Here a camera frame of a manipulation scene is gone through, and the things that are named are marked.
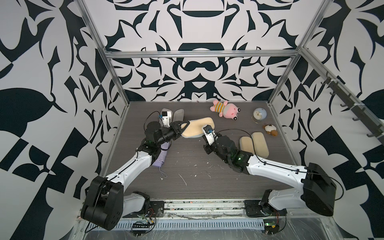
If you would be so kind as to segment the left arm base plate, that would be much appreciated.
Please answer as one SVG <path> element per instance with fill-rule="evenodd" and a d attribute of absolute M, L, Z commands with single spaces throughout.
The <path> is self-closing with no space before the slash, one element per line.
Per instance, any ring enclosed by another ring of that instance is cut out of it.
<path fill-rule="evenodd" d="M 128 215 L 123 216 L 123 218 L 157 218 L 161 217 L 164 214 L 165 202 L 164 201 L 150 201 L 147 205 L 144 206 L 146 212 L 134 212 Z"/>

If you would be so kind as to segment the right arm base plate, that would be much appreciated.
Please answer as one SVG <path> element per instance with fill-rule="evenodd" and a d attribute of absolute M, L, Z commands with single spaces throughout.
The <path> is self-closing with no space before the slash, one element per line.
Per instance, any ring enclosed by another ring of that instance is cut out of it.
<path fill-rule="evenodd" d="M 261 200 L 244 200 L 245 212 L 249 218 L 281 217 L 287 215 L 287 210 L 276 210 Z"/>

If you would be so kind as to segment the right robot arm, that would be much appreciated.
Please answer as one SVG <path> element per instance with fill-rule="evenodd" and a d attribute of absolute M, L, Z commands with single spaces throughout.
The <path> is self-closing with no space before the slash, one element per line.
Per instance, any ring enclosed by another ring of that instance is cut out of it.
<path fill-rule="evenodd" d="M 264 159 L 238 149 L 227 136 L 208 134 L 204 137 L 207 154 L 214 153 L 237 172 L 260 176 L 290 186 L 286 190 L 267 190 L 261 206 L 274 210 L 307 208 L 316 214 L 332 217 L 339 182 L 317 164 L 294 166 Z"/>

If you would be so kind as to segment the pink plush toy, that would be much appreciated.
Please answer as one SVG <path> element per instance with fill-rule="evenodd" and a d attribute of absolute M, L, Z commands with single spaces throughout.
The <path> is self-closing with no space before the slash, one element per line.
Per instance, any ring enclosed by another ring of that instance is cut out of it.
<path fill-rule="evenodd" d="M 232 119 L 236 121 L 238 119 L 238 113 L 241 109 L 228 101 L 220 102 L 218 100 L 214 100 L 213 105 L 210 107 L 210 111 L 218 113 L 220 118 Z"/>

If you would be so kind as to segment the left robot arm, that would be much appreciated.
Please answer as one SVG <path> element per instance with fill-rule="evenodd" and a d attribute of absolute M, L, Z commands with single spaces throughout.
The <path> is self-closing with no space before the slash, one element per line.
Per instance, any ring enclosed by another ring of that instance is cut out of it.
<path fill-rule="evenodd" d="M 150 197 L 141 192 L 125 196 L 124 192 L 141 172 L 158 159 L 163 150 L 162 144 L 181 137 L 189 125 L 190 122 L 176 121 L 169 127 L 162 127 L 159 122 L 150 122 L 134 156 L 108 176 L 92 180 L 81 218 L 110 231 L 121 217 L 132 213 L 145 215 L 150 208 Z"/>

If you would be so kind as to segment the blue alarm clock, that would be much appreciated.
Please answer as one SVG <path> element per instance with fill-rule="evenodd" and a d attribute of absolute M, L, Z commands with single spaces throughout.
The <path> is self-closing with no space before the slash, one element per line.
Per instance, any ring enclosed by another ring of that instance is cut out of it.
<path fill-rule="evenodd" d="M 255 123 L 260 123 L 267 117 L 267 115 L 268 113 L 264 108 L 256 108 L 253 112 L 252 120 Z"/>

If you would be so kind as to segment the wall hook rack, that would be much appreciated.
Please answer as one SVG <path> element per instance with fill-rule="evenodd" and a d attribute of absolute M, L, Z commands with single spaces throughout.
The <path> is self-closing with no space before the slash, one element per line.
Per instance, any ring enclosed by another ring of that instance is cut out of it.
<path fill-rule="evenodd" d="M 331 89 L 331 96 L 337 96 L 342 101 L 341 108 L 351 111 L 355 115 L 353 121 L 361 122 L 370 131 L 368 138 L 375 138 L 384 145 L 384 123 L 341 80 L 328 71 L 325 76 L 322 85 Z"/>

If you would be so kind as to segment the brown white plush toy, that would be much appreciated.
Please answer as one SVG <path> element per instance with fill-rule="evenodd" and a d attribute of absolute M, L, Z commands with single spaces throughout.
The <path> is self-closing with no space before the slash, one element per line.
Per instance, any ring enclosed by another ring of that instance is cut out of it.
<path fill-rule="evenodd" d="M 274 126 L 274 125 L 264 125 L 263 128 L 264 128 L 264 130 L 266 131 L 266 133 L 268 135 L 271 135 L 271 136 L 274 136 L 274 137 L 279 135 L 277 127 Z"/>

